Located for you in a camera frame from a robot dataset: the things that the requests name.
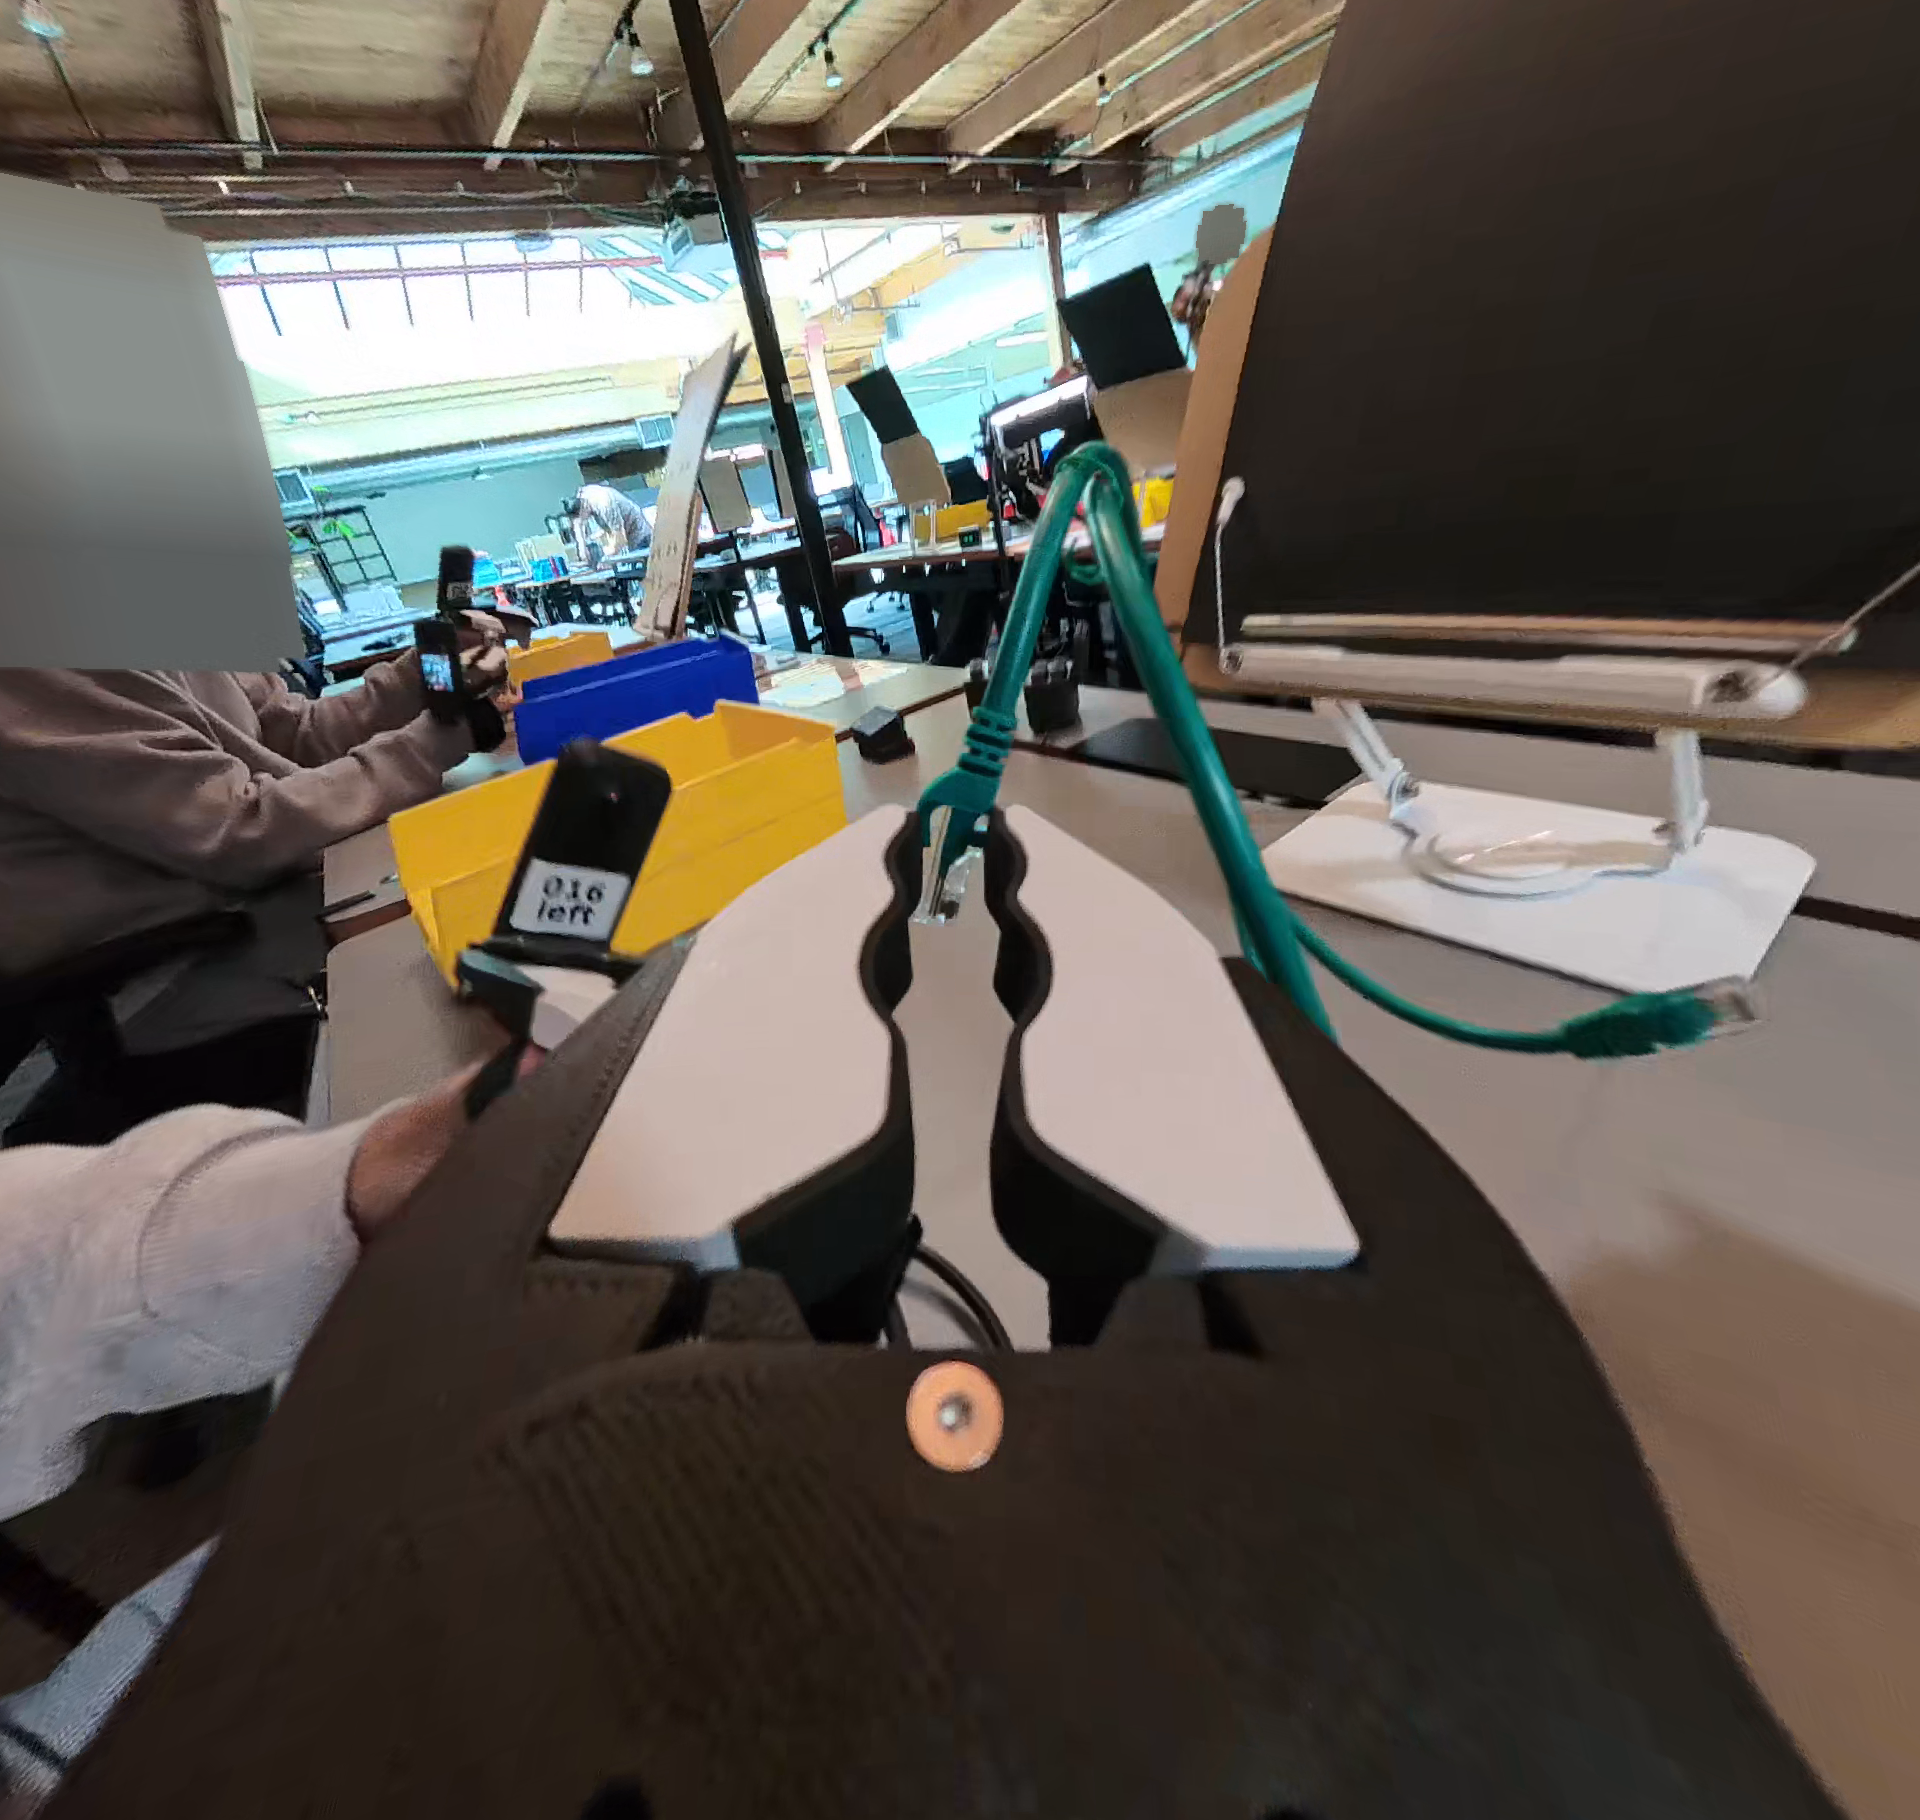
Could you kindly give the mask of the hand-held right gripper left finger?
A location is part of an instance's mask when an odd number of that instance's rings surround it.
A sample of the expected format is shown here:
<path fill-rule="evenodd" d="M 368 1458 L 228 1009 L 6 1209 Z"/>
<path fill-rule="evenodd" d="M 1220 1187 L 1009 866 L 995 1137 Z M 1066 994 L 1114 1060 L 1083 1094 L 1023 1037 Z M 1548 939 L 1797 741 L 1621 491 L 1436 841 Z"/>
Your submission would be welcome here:
<path fill-rule="evenodd" d="M 766 1273 L 816 1342 L 880 1342 L 916 1243 L 911 902 L 916 815 L 881 805 L 661 949 L 549 1261 Z"/>

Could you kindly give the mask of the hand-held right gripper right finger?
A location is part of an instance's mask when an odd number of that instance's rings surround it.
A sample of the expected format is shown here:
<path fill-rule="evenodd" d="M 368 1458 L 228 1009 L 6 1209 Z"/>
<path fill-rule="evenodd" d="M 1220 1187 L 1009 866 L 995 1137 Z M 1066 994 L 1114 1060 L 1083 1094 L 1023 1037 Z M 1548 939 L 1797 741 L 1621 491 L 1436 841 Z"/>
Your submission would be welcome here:
<path fill-rule="evenodd" d="M 1361 1251 L 1229 961 L 1042 815 L 989 817 L 998 1237 L 1085 1346 L 1138 1281 L 1351 1269 Z"/>

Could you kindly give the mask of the large yellow plastic bin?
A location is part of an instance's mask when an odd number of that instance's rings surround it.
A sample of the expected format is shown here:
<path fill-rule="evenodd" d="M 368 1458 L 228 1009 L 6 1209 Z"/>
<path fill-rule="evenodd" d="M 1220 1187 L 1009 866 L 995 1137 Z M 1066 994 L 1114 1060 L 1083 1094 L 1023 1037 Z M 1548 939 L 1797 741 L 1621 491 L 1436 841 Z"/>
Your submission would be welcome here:
<path fill-rule="evenodd" d="M 611 949 L 638 957 L 713 920 L 755 881 L 847 827 L 834 732 L 825 723 L 720 700 L 617 733 L 617 752 L 659 763 L 673 793 Z M 389 817 L 395 882 L 422 945 L 453 987 L 456 957 L 504 908 L 553 761 L 444 793 Z"/>

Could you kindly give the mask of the person's left forearm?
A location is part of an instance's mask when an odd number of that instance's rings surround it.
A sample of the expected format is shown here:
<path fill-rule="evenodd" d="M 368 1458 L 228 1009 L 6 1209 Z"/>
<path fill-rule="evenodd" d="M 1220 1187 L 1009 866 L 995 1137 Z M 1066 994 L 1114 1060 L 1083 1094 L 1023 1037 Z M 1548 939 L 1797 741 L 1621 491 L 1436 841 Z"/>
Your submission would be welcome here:
<path fill-rule="evenodd" d="M 3 1151 L 3 1518 L 67 1491 L 88 1430 L 284 1376 L 360 1257 L 368 1122 L 185 1108 Z"/>

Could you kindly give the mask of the black desk mat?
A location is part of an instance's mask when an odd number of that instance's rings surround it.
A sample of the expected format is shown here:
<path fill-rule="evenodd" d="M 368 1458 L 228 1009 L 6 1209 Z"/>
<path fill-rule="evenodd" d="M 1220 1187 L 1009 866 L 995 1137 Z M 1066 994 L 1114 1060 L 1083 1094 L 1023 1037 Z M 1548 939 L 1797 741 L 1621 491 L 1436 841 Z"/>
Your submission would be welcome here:
<path fill-rule="evenodd" d="M 1324 808 L 1361 773 L 1343 745 L 1209 729 L 1221 773 L 1241 796 L 1291 808 Z M 1088 766 L 1187 781 L 1172 732 L 1160 718 L 1124 718 L 1069 750 Z"/>

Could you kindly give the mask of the grey desk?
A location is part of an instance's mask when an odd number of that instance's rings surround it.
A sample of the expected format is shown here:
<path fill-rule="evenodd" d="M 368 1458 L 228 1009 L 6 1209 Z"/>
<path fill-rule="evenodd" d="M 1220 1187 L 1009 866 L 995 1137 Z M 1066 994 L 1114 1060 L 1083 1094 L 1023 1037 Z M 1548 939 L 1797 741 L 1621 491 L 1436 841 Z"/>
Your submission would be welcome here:
<path fill-rule="evenodd" d="M 1427 779 L 1644 811 L 1644 750 L 1388 723 Z M 1001 779 L 1235 949 L 1200 829 L 1172 781 L 1023 745 Z M 1563 1291 L 1765 1698 L 1853 1818 L 1917 1815 L 1917 779 L 1709 757 L 1718 824 L 1816 860 L 1758 975 L 1762 1024 L 1692 1054 L 1583 1066 L 1424 1037 L 1325 987 L 1346 1054 L 1466 1170 Z M 436 1084 L 476 1040 L 394 887 L 389 838 L 325 852 L 330 1112 Z M 1308 912 L 1396 991 L 1486 1027 L 1594 1003 L 1506 961 Z M 923 1230 L 1020 1342 L 1042 1287 L 987 1202 L 1006 1018 L 978 905 L 916 933 L 899 1024 Z"/>

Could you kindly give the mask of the person's left hand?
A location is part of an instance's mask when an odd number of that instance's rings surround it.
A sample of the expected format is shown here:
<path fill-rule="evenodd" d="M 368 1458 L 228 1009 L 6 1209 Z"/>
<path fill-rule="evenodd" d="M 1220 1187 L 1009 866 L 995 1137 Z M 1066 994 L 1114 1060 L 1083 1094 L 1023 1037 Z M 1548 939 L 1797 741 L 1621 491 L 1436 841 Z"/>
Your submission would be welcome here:
<path fill-rule="evenodd" d="M 371 1112 L 351 1151 L 342 1191 L 354 1240 L 371 1243 L 476 1112 L 535 1070 L 541 1060 L 541 1046 L 509 1040 L 489 1061 L 461 1066 L 436 1085 Z"/>

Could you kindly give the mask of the blue plastic bin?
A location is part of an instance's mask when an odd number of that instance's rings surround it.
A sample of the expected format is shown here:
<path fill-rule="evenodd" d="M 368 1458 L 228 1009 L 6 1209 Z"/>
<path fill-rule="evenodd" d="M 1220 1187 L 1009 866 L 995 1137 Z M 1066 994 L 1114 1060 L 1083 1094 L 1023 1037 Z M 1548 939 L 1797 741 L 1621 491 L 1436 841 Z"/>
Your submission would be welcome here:
<path fill-rule="evenodd" d="M 756 659 L 737 636 L 686 636 L 519 685 L 516 752 L 535 766 L 570 741 L 614 741 L 680 712 L 704 718 L 719 700 L 755 708 Z"/>

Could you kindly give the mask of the tall leaning wooden board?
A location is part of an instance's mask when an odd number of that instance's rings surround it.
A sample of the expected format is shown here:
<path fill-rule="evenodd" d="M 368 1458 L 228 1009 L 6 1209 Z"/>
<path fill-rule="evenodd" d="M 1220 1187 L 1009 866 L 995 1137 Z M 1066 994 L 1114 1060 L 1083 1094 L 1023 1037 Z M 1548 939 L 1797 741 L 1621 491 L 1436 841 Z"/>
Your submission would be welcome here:
<path fill-rule="evenodd" d="M 741 362 L 746 345 L 726 335 L 682 381 L 634 609 L 634 633 L 647 650 L 673 645 L 686 633 L 698 570 L 699 469 Z"/>

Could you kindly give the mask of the black office chair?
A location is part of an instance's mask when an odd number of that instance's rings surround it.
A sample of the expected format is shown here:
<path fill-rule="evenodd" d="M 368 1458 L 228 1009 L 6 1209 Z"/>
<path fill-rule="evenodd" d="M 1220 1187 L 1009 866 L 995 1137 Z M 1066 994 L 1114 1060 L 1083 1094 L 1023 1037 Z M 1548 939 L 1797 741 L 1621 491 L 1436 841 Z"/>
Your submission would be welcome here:
<path fill-rule="evenodd" d="M 322 878 L 3 973 L 3 1145 L 100 1145 L 182 1108 L 309 1112 L 325 1020 Z"/>

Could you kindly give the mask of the cardboard-backed black board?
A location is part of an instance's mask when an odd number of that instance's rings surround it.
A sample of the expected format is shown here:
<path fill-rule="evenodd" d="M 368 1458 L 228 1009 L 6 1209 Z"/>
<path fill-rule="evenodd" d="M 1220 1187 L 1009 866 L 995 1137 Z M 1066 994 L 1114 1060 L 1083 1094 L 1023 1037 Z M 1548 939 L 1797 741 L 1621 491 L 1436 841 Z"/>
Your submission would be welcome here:
<path fill-rule="evenodd" d="M 881 472 L 889 474 L 893 497 L 910 509 L 947 508 L 950 488 L 941 460 L 922 433 L 896 377 L 889 366 L 872 366 L 869 372 L 851 377 L 847 391 L 880 445 Z"/>
<path fill-rule="evenodd" d="M 1138 263 L 1057 305 L 1090 391 L 1090 421 L 1135 481 L 1172 478 L 1191 366 L 1156 286 Z"/>
<path fill-rule="evenodd" d="M 1346 0 L 1212 306 L 1160 602 L 1433 659 L 1747 659 L 1917 752 L 1917 0 Z"/>

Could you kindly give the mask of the black steel pillar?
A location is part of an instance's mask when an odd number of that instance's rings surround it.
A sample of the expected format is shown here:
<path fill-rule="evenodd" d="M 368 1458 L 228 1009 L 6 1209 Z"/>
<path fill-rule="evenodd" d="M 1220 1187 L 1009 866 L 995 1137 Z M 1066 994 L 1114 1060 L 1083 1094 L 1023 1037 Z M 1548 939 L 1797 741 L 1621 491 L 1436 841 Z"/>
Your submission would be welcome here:
<path fill-rule="evenodd" d="M 732 251 L 737 283 L 747 314 L 747 327 L 755 335 L 755 353 L 762 377 L 762 391 L 769 397 L 769 412 L 774 421 L 774 442 L 789 484 L 793 521 L 802 544 L 802 560 L 807 570 L 814 612 L 816 612 L 816 639 L 828 657 L 850 657 L 851 639 L 843 620 L 843 602 L 838 596 L 831 547 L 822 527 L 822 512 L 816 491 L 810 485 L 810 469 L 804 462 L 802 424 L 795 412 L 793 386 L 786 377 L 783 345 L 771 311 L 771 297 L 762 281 L 762 256 L 756 248 L 756 226 L 747 205 L 747 186 L 732 147 L 732 126 L 726 120 L 726 105 L 705 41 L 704 7 L 699 0 L 668 0 L 676 45 L 682 53 L 686 92 L 698 114 L 698 127 L 705 148 L 705 165 L 713 187 L 719 196 L 723 233 Z"/>

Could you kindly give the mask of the white plaid cloth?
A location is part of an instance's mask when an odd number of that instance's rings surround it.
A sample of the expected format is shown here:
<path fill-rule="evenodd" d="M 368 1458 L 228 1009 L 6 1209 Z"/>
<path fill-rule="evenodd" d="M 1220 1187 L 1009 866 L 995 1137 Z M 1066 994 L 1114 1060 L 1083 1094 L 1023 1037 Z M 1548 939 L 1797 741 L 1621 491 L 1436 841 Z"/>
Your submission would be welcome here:
<path fill-rule="evenodd" d="M 202 1576 L 204 1540 L 118 1600 L 38 1682 L 3 1698 L 3 1818 L 35 1818 L 152 1661 Z"/>

